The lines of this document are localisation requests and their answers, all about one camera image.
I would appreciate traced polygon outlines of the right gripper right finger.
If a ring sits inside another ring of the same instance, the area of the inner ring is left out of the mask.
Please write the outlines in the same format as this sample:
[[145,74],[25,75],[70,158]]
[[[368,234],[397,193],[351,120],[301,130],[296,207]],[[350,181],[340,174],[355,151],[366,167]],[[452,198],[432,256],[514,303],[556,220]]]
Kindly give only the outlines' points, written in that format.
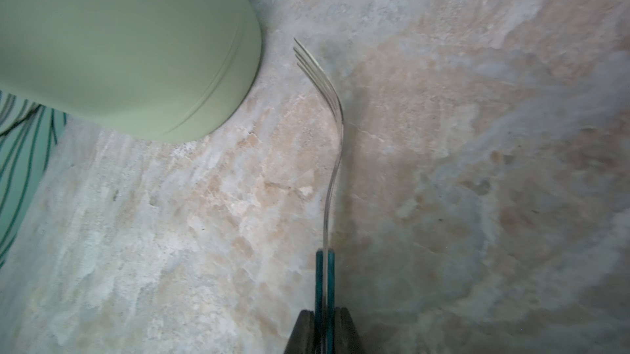
[[346,307],[336,308],[334,323],[334,354],[367,353]]

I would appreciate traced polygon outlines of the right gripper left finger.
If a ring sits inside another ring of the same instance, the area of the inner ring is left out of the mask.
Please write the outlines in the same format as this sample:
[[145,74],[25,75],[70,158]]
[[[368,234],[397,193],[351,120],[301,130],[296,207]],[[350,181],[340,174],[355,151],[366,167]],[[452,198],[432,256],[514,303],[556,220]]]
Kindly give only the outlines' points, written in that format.
[[303,310],[298,314],[284,354],[315,354],[315,314]]

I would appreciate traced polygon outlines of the green pitcher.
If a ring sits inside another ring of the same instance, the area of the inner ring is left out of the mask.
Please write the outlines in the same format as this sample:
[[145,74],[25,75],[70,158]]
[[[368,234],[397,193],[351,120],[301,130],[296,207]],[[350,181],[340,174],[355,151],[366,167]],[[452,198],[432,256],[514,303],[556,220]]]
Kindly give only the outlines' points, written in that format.
[[1,0],[1,89],[133,137],[191,142],[259,70],[248,0]]

